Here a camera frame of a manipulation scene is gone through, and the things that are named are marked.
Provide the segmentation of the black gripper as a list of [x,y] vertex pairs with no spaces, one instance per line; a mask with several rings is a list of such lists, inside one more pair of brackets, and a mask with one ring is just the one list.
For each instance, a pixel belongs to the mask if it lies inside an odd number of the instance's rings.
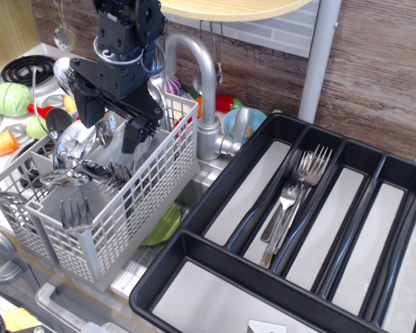
[[127,120],[122,153],[134,153],[148,136],[159,132],[162,110],[148,92],[148,76],[139,65],[118,67],[86,59],[70,60],[78,114],[86,128],[100,121],[105,110]]

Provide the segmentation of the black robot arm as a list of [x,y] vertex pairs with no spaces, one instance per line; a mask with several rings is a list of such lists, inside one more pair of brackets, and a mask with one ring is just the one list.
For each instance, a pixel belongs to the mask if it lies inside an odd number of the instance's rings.
[[126,120],[121,151],[132,154],[159,130],[164,116],[148,82],[166,18],[158,1],[95,1],[94,8],[97,60],[71,60],[69,86],[86,128],[97,124],[106,110]]

